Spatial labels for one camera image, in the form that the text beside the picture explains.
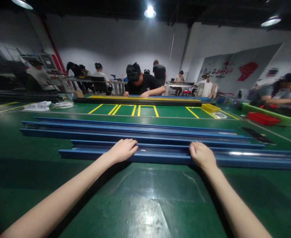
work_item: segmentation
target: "yellow tape marking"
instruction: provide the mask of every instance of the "yellow tape marking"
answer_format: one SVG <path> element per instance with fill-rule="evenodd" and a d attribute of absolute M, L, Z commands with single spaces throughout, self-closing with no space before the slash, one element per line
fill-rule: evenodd
<path fill-rule="evenodd" d="M 103 104 L 100 104 L 99 106 L 97 106 L 95 109 L 93 109 L 91 112 L 89 112 L 88 114 L 93 113 L 95 110 L 97 110 L 98 108 L 100 108 Z"/>
<path fill-rule="evenodd" d="M 126 105 L 126 104 L 120 104 L 117 107 L 117 109 L 112 113 L 112 115 L 115 115 L 121 106 L 134 106 L 134 109 L 133 109 L 133 112 L 132 112 L 132 116 L 134 116 L 134 112 L 135 112 L 135 109 L 136 109 L 136 105 Z"/>
<path fill-rule="evenodd" d="M 133 108 L 131 116 L 134 116 L 135 110 L 136 110 L 136 105 L 134 105 L 134 108 Z"/>
<path fill-rule="evenodd" d="M 223 112 L 223 113 L 225 113 L 225 114 L 227 114 L 227 115 L 229 115 L 229 116 L 231 116 L 231 117 L 233 117 L 233 118 L 235 118 L 236 120 L 240 120 L 238 117 L 235 117 L 235 116 L 233 116 L 233 115 L 230 115 L 229 113 L 227 113 L 227 112 L 225 112 L 225 111 L 223 111 L 223 110 L 220 110 L 221 112 Z"/>
<path fill-rule="evenodd" d="M 210 114 L 209 112 L 205 111 L 204 109 L 202 109 L 204 112 L 206 112 L 207 114 L 211 115 L 213 118 L 218 119 L 217 117 L 213 116 L 212 114 Z"/>
<path fill-rule="evenodd" d="M 191 110 L 191 109 L 189 109 L 190 107 L 185 107 L 187 110 L 189 110 L 190 111 L 190 113 L 192 113 L 196 118 L 198 118 L 199 119 L 199 117 Z"/>
<path fill-rule="evenodd" d="M 16 103 L 19 103 L 19 102 L 9 102 L 9 103 L 6 103 L 6 104 L 1 104 L 0 107 L 8 106 L 8 105 L 11 105 L 11 104 L 16 104 Z"/>
<path fill-rule="evenodd" d="M 32 103 L 30 103 L 30 104 L 26 104 L 26 105 L 23 105 L 23 106 L 14 107 L 14 108 L 7 109 L 7 110 L 1 111 L 1 112 L 10 111 L 10 110 L 17 109 L 17 108 L 24 107 L 24 106 L 28 106 L 28 105 L 31 105 L 31 104 L 34 104 L 34 103 L 35 103 L 35 102 L 32 102 Z"/>
<path fill-rule="evenodd" d="M 138 116 L 141 115 L 141 107 L 142 107 L 142 106 L 152 106 L 152 107 L 154 108 L 154 111 L 155 111 L 155 115 L 156 115 L 156 117 L 159 117 L 158 111 L 157 111 L 156 107 L 153 106 L 153 105 L 139 105 Z"/>
<path fill-rule="evenodd" d="M 119 106 L 119 104 L 116 104 L 115 107 L 108 113 L 108 115 L 111 115 L 111 113 L 113 113 L 113 111 L 117 108 L 117 106 Z"/>

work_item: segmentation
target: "poster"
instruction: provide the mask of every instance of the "poster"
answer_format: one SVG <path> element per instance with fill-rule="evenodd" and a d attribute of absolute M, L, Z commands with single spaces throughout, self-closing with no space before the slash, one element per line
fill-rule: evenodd
<path fill-rule="evenodd" d="M 234 54 L 207 57 L 198 80 L 204 73 L 218 83 L 220 92 L 237 94 L 239 89 L 251 89 L 270 63 L 282 43 L 253 48 Z"/>

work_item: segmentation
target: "green plastic bin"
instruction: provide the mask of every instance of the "green plastic bin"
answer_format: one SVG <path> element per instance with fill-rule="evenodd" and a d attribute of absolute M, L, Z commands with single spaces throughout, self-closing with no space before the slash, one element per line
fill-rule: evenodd
<path fill-rule="evenodd" d="M 287 117 L 287 116 L 283 116 L 283 115 L 275 113 L 275 112 L 267 111 L 267 110 L 261 109 L 259 107 L 249 105 L 249 103 L 243 103 L 242 111 L 245 113 L 259 112 L 259 113 L 262 113 L 264 115 L 279 119 L 280 122 L 278 122 L 276 124 L 276 126 L 289 126 L 289 127 L 291 127 L 291 117 Z"/>

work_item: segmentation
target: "ceiling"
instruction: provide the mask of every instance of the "ceiling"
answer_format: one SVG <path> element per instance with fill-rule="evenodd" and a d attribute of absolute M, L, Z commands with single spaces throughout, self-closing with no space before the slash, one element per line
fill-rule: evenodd
<path fill-rule="evenodd" d="M 268 28 L 291 30 L 291 0 L 26 0 L 42 16 L 46 14 L 102 18 L 144 19 L 152 5 L 156 20 L 169 25 L 194 22 L 221 26 L 260 28 L 269 17 L 280 15 L 282 21 Z M 21 11 L 10 0 L 0 0 L 0 8 Z"/>

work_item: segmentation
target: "black t-shirt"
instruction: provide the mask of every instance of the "black t-shirt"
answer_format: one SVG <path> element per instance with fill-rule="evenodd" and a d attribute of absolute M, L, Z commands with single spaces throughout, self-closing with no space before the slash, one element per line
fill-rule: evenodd
<path fill-rule="evenodd" d="M 140 86 L 135 86 L 129 81 L 126 85 L 126 91 L 129 92 L 130 95 L 141 95 L 146 91 L 157 89 L 161 86 L 161 83 L 153 75 L 143 74 L 142 84 Z"/>
<path fill-rule="evenodd" d="M 75 68 L 70 68 L 73 71 L 75 77 L 83 76 L 81 69 L 77 64 L 74 64 Z"/>
<path fill-rule="evenodd" d="M 156 64 L 153 66 L 153 73 L 155 74 L 155 77 L 161 81 L 164 80 L 165 82 L 165 67 L 161 64 Z"/>

